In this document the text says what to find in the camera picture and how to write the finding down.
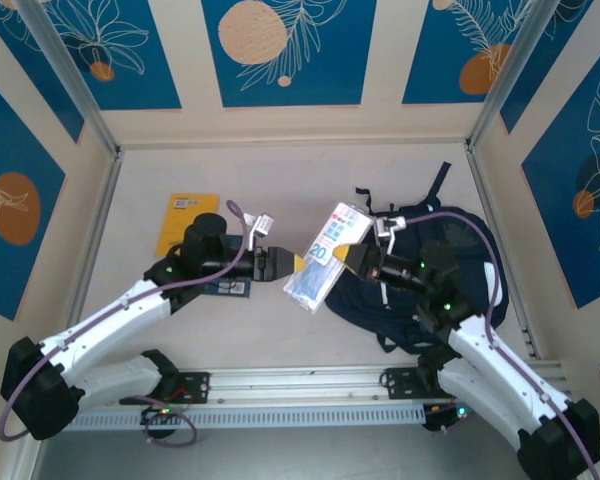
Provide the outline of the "yellow book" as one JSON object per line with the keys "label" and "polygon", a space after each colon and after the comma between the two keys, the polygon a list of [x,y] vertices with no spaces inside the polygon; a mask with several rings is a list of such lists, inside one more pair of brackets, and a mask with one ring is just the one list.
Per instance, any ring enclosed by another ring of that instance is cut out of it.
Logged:
{"label": "yellow book", "polygon": [[218,194],[172,194],[168,202],[155,255],[157,257],[165,256],[171,247],[182,241],[185,229],[193,223],[197,216],[216,212],[219,200]]}

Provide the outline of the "clear ruler set package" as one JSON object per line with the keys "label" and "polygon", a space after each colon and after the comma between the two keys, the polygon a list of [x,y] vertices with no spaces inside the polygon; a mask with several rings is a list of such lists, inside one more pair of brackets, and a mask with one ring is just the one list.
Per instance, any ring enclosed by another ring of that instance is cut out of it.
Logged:
{"label": "clear ruler set package", "polygon": [[371,224],[371,217],[362,210],[338,203],[310,243],[303,257],[304,269],[288,278],[284,293],[300,307],[315,313],[345,269],[334,256],[335,249],[363,240]]}

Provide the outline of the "navy blue backpack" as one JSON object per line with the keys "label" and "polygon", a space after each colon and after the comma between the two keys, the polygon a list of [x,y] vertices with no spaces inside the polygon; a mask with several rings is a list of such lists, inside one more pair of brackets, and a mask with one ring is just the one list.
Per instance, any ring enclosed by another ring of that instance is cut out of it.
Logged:
{"label": "navy blue backpack", "polygon": [[[368,212],[373,217],[403,216],[406,219],[437,213],[437,218],[417,222],[397,232],[392,253],[414,260],[420,249],[431,241],[449,244],[460,265],[461,287],[480,311],[488,309],[493,288],[499,287],[491,316],[492,327],[498,328],[504,322],[509,306],[500,253],[492,232],[481,218],[459,207],[441,204],[438,193],[450,168],[450,163],[442,164],[421,202],[403,206],[392,204],[387,211]],[[350,324],[375,334],[386,353],[400,348],[418,355],[441,342],[415,319],[418,297],[411,291],[362,280],[345,270],[325,303],[331,312]]]}

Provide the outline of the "navy book with barcode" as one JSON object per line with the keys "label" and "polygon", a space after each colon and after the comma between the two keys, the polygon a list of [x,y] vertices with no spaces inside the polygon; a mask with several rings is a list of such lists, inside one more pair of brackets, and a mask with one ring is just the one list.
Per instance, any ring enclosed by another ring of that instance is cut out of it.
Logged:
{"label": "navy book with barcode", "polygon": [[251,282],[249,280],[217,279],[205,285],[203,294],[230,298],[249,298]]}

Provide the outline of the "controller board with LED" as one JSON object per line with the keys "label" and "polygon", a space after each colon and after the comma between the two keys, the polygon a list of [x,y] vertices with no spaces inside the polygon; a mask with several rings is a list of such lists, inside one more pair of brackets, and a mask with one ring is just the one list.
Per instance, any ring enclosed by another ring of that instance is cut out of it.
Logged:
{"label": "controller board with LED", "polygon": [[452,401],[444,404],[431,404],[424,406],[425,423],[423,427],[433,433],[443,435],[464,424],[469,418],[475,416],[474,411],[462,403]]}
{"label": "controller board with LED", "polygon": [[159,426],[176,426],[181,419],[170,407],[148,406],[140,414],[140,425],[156,428]]}

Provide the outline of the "aluminium side rail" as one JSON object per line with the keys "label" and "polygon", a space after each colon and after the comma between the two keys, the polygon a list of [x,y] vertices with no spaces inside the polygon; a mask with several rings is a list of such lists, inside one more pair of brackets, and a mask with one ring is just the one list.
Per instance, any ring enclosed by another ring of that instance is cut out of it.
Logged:
{"label": "aluminium side rail", "polygon": [[502,272],[508,285],[509,307],[506,320],[498,328],[498,332],[506,339],[510,347],[521,357],[529,360],[538,360],[538,352],[531,331],[522,297],[516,282],[514,272],[509,261],[505,243],[500,231],[496,216],[495,204],[492,201],[486,177],[483,174],[477,155],[466,148],[467,161],[484,211],[485,221],[488,224],[502,260]]}
{"label": "aluminium side rail", "polygon": [[77,351],[73,343],[66,345],[67,339],[72,339],[75,333],[75,326],[79,323],[84,308],[85,299],[89,290],[91,277],[96,263],[98,251],[100,248],[103,232],[106,226],[109,210],[112,204],[114,192],[120,175],[122,163],[124,160],[124,152],[120,151],[109,169],[106,184],[102,191],[99,204],[96,208],[94,222],[88,236],[86,245],[86,253],[81,266],[80,274],[77,281],[77,286],[74,291],[74,297],[70,305],[67,326],[68,328],[59,334],[60,351],[55,356],[58,360],[58,365],[62,364],[68,367],[69,377],[78,377],[84,367],[75,368],[72,365],[73,355]]}

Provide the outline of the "aluminium back rail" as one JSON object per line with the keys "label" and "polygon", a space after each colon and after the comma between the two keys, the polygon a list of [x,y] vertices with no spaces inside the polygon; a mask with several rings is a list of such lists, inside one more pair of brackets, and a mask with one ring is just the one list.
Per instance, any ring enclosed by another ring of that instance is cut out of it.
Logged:
{"label": "aluminium back rail", "polygon": [[286,139],[253,141],[213,141],[175,143],[136,143],[121,145],[121,151],[166,151],[196,149],[228,149],[256,147],[306,147],[306,146],[350,146],[350,145],[466,145],[463,138],[334,138],[334,139]]}

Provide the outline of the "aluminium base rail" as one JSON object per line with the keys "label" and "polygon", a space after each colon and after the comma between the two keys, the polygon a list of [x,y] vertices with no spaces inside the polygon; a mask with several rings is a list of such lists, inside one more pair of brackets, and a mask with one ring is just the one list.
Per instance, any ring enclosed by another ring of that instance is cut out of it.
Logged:
{"label": "aluminium base rail", "polygon": [[[300,404],[300,403],[365,403],[388,401],[388,392],[380,383],[383,371],[390,367],[315,367],[216,369],[210,371],[210,391],[206,404]],[[132,363],[96,368],[78,381],[84,392],[81,408],[87,410],[104,405],[139,404],[141,396],[168,402],[175,390],[177,375],[161,375],[157,368],[134,366]],[[424,403],[446,403],[494,400],[495,389],[472,373],[465,387],[441,390],[440,399],[400,400]]]}

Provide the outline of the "aluminium frame post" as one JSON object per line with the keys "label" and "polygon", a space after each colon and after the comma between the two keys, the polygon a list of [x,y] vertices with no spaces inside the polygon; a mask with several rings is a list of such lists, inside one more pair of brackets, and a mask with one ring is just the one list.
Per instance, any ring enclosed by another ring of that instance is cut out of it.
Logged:
{"label": "aluminium frame post", "polygon": [[475,150],[500,121],[512,133],[594,0],[529,0],[502,74],[487,94],[467,139]]}
{"label": "aluminium frame post", "polygon": [[104,150],[112,158],[116,158],[119,146],[106,125],[88,85],[44,8],[37,0],[13,0],[13,2],[86,124],[91,128]]}

